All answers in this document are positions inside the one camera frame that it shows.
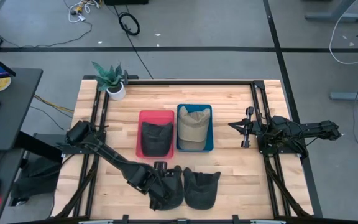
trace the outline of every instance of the black desk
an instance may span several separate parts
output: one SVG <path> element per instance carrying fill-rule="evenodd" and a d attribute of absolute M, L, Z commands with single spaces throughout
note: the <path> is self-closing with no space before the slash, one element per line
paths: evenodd
<path fill-rule="evenodd" d="M 30 151 L 53 161 L 61 162 L 61 151 L 20 131 L 42 70 L 13 68 L 16 77 L 0 92 L 0 217 L 8 200 L 24 151 Z"/>

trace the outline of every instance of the gray floor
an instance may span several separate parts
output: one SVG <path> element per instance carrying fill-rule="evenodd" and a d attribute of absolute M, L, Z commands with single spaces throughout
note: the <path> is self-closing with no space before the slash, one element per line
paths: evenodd
<path fill-rule="evenodd" d="M 68 4 L 76 2 L 67 0 Z M 303 16 L 332 10 L 338 2 L 270 0 L 282 47 L 328 47 L 334 24 L 309 22 Z M 273 47 L 259 0 L 150 0 L 148 5 L 129 9 L 141 25 L 140 35 L 132 38 L 137 47 Z M 0 12 L 0 34 L 21 46 L 64 42 L 89 29 L 87 24 L 69 23 L 67 12 L 61 0 L 6 0 Z M 358 12 L 358 1 L 349 12 Z M 116 18 L 105 7 L 92 7 L 85 17 L 93 24 L 92 33 L 64 47 L 130 46 Z M 358 24 L 340 24 L 333 46 L 358 47 L 357 34 Z M 336 55 L 347 62 L 358 60 L 358 54 Z M 155 78 L 281 79 L 275 53 L 140 52 L 140 56 Z M 345 134 L 338 141 L 317 140 L 309 147 L 323 215 L 358 220 L 358 145 L 352 135 L 352 103 L 328 98 L 330 91 L 357 90 L 358 65 L 342 65 L 326 53 L 285 53 L 284 59 L 301 121 L 330 119 Z M 0 60 L 10 67 L 42 68 L 37 94 L 69 108 L 75 106 L 82 76 L 94 73 L 92 60 L 104 66 L 121 62 L 129 73 L 149 78 L 134 52 L 0 53 Z M 37 101 L 33 106 L 48 112 L 64 128 L 69 127 L 69 118 Z M 358 104 L 356 120 L 358 136 Z M 29 134 L 63 132 L 34 110 L 29 111 L 22 129 Z M 51 195 L 39 195 L 26 205 L 7 207 L 1 223 L 46 218 L 51 203 Z"/>

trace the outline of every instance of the butcher block tabletop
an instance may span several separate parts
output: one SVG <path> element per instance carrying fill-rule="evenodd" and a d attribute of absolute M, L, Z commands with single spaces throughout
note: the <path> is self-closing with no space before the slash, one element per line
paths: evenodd
<path fill-rule="evenodd" d="M 289 118 L 280 80 L 264 80 L 264 83 L 271 115 Z M 96 85 L 95 80 L 81 82 L 72 125 L 79 120 L 90 120 Z M 189 167 L 193 172 L 221 172 L 216 202 L 209 210 L 195 210 L 183 201 L 173 210 L 153 211 L 149 208 L 149 196 L 140 194 L 128 185 L 119 170 L 100 158 L 91 219 L 122 219 L 123 215 L 136 220 L 222 220 L 232 219 L 232 215 L 238 215 L 240 219 L 273 218 L 264 161 L 257 149 L 256 138 L 250 136 L 250 148 L 241 148 L 243 136 L 227 125 L 244 119 L 246 108 L 254 105 L 248 86 L 150 84 L 127 85 L 125 88 L 123 100 L 109 100 L 106 117 L 108 127 L 105 130 L 106 144 L 129 161 L 150 165 L 155 161 L 139 159 L 135 154 L 141 110 L 173 110 L 176 119 L 178 104 L 212 106 L 214 149 L 208 153 L 179 152 L 175 149 L 173 157 L 167 162 L 168 168 L 179 165 L 182 169 Z M 104 93 L 101 94 L 96 124 L 99 124 L 103 97 Z M 262 105 L 261 96 L 258 95 L 258 98 Z M 73 156 L 62 167 L 52 215 L 62 210 L 77 189 L 83 156 Z M 306 212 L 313 214 L 300 158 L 296 154 L 281 154 L 280 159 L 288 190 Z M 277 187 L 275 189 L 280 214 L 284 215 L 280 191 Z M 85 201 L 86 197 L 83 197 L 80 215 L 85 213 Z"/>

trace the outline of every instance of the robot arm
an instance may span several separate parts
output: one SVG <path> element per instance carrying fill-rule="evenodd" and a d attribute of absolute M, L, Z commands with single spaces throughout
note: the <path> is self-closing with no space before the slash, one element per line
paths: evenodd
<path fill-rule="evenodd" d="M 176 166 L 167 170 L 166 162 L 156 162 L 155 167 L 148 164 L 128 161 L 113 148 L 100 141 L 96 130 L 87 121 L 79 121 L 67 132 L 66 142 L 71 146 L 82 147 L 93 151 L 119 169 L 127 183 L 142 194 L 149 193 L 150 208 L 165 210 L 174 206 L 181 175 Z"/>
<path fill-rule="evenodd" d="M 276 183 L 297 216 L 310 216 L 301 208 L 285 187 L 283 181 L 280 180 L 280 177 L 270 162 L 270 155 L 277 155 L 278 152 L 288 149 L 291 150 L 291 152 L 301 154 L 302 158 L 306 158 L 308 157 L 308 151 L 300 140 L 310 137 L 332 141 L 337 140 L 341 137 L 341 133 L 338 131 L 338 125 L 331 121 L 298 124 L 281 116 L 271 118 L 270 115 L 266 116 L 266 124 L 263 124 L 260 119 L 257 121 L 250 120 L 253 112 L 253 107 L 247 108 L 247 118 L 240 122 L 229 123 L 229 126 L 240 132 L 241 135 L 244 135 L 241 147 L 248 148 L 249 134 L 256 135 L 260 153 L 263 154 L 265 160 L 265 169 L 268 176 Z"/>

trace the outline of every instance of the desk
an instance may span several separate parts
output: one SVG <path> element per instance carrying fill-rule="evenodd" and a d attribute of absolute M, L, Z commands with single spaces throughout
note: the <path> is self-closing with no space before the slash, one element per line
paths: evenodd
<path fill-rule="evenodd" d="M 305 15 L 305 19 L 316 21 L 337 22 L 342 16 L 340 22 L 358 22 L 358 14 L 345 13 L 356 0 L 342 0 L 341 3 L 332 12 L 312 12 Z"/>
<path fill-rule="evenodd" d="M 22 162 L 24 151 L 60 162 L 60 151 L 20 131 L 41 79 L 42 70 L 13 68 L 16 77 L 0 92 L 0 217 L 7 202 L 13 181 Z"/>
<path fill-rule="evenodd" d="M 280 80 L 265 80 L 270 112 L 288 117 L 287 104 Z M 203 103 L 213 108 L 214 149 L 209 153 L 178 152 L 168 160 L 168 167 L 180 165 L 195 172 L 222 173 L 218 182 L 216 203 L 210 210 L 194 210 L 182 203 L 169 211 L 152 211 L 149 197 L 126 184 L 119 170 L 100 159 L 91 219 L 240 219 L 273 218 L 262 156 L 254 136 L 249 149 L 240 147 L 242 136 L 227 123 L 245 118 L 245 110 L 253 106 L 249 87 L 244 85 L 129 85 L 122 101 L 110 100 L 106 117 L 106 143 L 130 161 L 147 162 L 135 155 L 137 122 L 140 110 L 173 110 L 177 104 Z M 92 112 L 96 81 L 81 82 L 73 124 L 89 120 Z M 99 104 L 98 118 L 101 114 Z M 82 155 L 75 155 L 63 166 L 55 192 L 56 215 L 69 201 L 78 185 Z M 294 154 L 281 154 L 285 183 L 299 204 L 313 213 L 300 159 Z M 276 190 L 280 214 L 283 206 Z"/>

